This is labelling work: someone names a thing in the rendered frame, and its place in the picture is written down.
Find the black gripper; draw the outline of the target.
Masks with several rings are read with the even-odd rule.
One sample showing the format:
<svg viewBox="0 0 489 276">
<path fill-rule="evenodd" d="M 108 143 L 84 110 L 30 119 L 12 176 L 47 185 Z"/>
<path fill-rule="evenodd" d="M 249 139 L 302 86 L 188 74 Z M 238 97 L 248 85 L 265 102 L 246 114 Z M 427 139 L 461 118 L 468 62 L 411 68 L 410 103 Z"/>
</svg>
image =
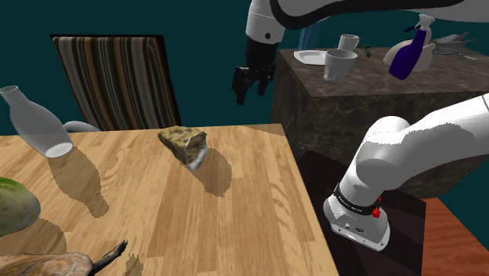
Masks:
<svg viewBox="0 0 489 276">
<path fill-rule="evenodd" d="M 231 89 L 237 95 L 237 103 L 243 105 L 245 94 L 253 81 L 259 80 L 257 94 L 264 96 L 266 87 L 273 80 L 278 44 L 257 42 L 248 38 L 245 50 L 245 67 L 236 67 Z"/>
</svg>

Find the white plate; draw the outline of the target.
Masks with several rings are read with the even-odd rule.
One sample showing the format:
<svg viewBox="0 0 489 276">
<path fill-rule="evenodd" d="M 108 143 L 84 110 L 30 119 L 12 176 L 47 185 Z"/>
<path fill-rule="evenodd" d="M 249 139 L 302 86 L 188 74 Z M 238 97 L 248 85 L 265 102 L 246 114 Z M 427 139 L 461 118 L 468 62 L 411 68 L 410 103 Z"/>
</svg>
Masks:
<svg viewBox="0 0 489 276">
<path fill-rule="evenodd" d="M 298 50 L 293 53 L 294 58 L 302 64 L 324 66 L 326 52 L 324 50 Z"/>
</svg>

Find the large grey cup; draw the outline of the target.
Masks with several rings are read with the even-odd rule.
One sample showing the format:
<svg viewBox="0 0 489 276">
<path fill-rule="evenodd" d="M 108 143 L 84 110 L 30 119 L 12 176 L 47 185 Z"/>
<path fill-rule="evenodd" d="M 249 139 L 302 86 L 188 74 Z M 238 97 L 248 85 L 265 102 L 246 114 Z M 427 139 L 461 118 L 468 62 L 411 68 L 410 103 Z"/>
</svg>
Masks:
<svg viewBox="0 0 489 276">
<path fill-rule="evenodd" d="M 342 82 L 356 58 L 357 54 L 349 50 L 327 50 L 324 60 L 324 79 L 328 82 Z"/>
</svg>

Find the olive brown rock-shaped lump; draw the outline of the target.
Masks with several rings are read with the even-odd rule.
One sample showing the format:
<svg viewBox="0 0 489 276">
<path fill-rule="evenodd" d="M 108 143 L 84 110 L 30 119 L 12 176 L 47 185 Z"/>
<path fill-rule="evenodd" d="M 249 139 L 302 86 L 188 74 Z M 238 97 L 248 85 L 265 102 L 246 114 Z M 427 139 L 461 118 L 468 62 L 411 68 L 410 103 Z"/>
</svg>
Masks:
<svg viewBox="0 0 489 276">
<path fill-rule="evenodd" d="M 207 133 L 199 129 L 175 125 L 161 130 L 158 139 L 190 171 L 199 169 L 207 156 Z"/>
</svg>

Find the dark marble counter block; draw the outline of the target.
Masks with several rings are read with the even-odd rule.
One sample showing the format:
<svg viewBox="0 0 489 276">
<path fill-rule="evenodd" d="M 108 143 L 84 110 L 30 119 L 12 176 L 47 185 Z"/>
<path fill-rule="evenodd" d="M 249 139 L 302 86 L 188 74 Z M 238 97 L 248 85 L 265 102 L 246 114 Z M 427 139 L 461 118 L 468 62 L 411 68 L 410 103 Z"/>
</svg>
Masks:
<svg viewBox="0 0 489 276">
<path fill-rule="evenodd" d="M 306 151 L 327 157 L 321 167 L 335 185 L 344 175 L 368 128 L 398 116 L 414 124 L 428 113 L 489 92 L 489 57 L 433 58 L 429 69 L 400 81 L 382 61 L 387 50 L 358 54 L 343 82 L 324 80 L 324 67 L 297 61 L 290 49 L 277 53 L 270 120 L 280 123 L 295 158 Z"/>
</svg>

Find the small grey cup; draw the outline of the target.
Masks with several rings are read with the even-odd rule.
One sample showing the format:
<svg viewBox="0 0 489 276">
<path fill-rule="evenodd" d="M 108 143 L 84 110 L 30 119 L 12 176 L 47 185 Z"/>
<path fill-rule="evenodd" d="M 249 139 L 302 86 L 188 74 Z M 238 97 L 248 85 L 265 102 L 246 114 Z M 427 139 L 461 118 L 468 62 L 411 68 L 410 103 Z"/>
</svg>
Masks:
<svg viewBox="0 0 489 276">
<path fill-rule="evenodd" d="M 357 47 L 360 38 L 354 34 L 342 34 L 339 39 L 338 49 L 344 49 L 353 52 Z"/>
</svg>

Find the striped chair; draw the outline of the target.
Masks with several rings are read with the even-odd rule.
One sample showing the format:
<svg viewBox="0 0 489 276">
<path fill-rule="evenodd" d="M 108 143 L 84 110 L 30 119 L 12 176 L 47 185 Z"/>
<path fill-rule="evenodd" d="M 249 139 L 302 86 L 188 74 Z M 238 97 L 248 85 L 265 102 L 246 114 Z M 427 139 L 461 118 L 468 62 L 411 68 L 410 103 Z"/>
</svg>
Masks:
<svg viewBox="0 0 489 276">
<path fill-rule="evenodd" d="M 160 34 L 51 34 L 84 121 L 102 131 L 181 125 Z"/>
</svg>

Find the blue spray bottle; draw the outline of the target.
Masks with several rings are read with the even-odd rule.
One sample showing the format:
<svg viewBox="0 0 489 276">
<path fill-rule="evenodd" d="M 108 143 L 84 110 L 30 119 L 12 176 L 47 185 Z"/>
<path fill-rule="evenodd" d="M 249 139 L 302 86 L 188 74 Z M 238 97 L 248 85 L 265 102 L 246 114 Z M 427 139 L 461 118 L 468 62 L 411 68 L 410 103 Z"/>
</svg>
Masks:
<svg viewBox="0 0 489 276">
<path fill-rule="evenodd" d="M 422 54 L 429 25 L 434 21 L 433 16 L 419 15 L 419 22 L 416 24 L 418 30 L 414 39 L 410 45 L 403 46 L 397 51 L 389 67 L 389 73 L 393 77 L 404 80 L 412 72 Z"/>
</svg>

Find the white teapot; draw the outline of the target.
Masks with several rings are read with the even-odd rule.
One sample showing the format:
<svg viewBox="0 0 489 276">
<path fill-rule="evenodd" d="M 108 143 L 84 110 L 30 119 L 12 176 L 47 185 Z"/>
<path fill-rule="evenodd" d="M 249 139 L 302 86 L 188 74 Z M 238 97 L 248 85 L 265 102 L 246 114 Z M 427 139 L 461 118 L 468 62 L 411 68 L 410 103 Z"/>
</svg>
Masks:
<svg viewBox="0 0 489 276">
<path fill-rule="evenodd" d="M 385 55 L 383 58 L 383 62 L 390 66 L 393 58 L 397 54 L 397 52 L 404 46 L 410 45 L 412 43 L 412 40 L 406 40 L 403 42 L 397 43 L 395 46 L 393 46 Z M 423 46 L 422 53 L 416 63 L 416 65 L 413 68 L 413 72 L 420 72 L 420 71 L 426 71 L 429 69 L 429 65 L 432 62 L 433 59 L 433 51 L 436 48 L 435 43 L 428 43 Z"/>
</svg>

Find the grey cutlery pile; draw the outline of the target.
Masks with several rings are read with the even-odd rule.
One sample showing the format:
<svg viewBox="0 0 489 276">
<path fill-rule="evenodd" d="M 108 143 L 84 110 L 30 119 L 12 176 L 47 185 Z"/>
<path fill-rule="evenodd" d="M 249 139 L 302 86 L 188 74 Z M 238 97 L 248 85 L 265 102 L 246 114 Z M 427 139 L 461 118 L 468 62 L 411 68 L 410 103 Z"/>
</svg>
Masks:
<svg viewBox="0 0 489 276">
<path fill-rule="evenodd" d="M 465 37 L 469 34 L 468 31 L 463 34 L 451 34 L 446 37 L 438 38 L 431 43 L 436 45 L 433 50 L 434 54 L 441 56 L 472 56 L 479 53 L 475 50 L 468 49 L 466 44 L 473 40 L 465 40 Z"/>
</svg>

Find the grey glass bottle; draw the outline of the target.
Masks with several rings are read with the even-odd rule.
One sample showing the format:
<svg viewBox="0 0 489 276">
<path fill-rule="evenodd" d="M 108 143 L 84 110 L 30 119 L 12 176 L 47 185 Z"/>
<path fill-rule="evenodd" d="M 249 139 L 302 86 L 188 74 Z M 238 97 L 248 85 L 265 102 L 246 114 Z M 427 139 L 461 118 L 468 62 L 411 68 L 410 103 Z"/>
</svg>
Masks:
<svg viewBox="0 0 489 276">
<path fill-rule="evenodd" d="M 9 105 L 10 119 L 19 136 L 47 158 L 58 158 L 74 147 L 63 124 L 52 112 L 30 101 L 16 85 L 0 89 Z"/>
</svg>

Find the brown gourd with stem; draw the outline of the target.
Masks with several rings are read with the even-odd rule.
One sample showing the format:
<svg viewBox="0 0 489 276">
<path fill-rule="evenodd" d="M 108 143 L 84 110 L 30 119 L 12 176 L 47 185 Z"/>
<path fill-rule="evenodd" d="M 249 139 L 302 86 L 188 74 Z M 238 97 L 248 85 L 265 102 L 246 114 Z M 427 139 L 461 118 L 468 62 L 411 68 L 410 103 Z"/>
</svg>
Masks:
<svg viewBox="0 0 489 276">
<path fill-rule="evenodd" d="M 96 262 L 81 252 L 0 256 L 0 276 L 94 276 L 117 259 L 127 244 L 123 240 Z"/>
</svg>

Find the green melon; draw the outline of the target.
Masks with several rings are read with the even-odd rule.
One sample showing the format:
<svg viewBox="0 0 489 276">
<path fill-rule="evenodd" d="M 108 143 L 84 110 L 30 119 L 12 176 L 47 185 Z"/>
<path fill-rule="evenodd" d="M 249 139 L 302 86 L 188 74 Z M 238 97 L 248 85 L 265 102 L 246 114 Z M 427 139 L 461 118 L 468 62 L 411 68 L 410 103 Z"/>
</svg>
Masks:
<svg viewBox="0 0 489 276">
<path fill-rule="evenodd" d="M 39 200 L 23 184 L 0 177 L 0 238 L 33 225 L 40 212 Z"/>
</svg>

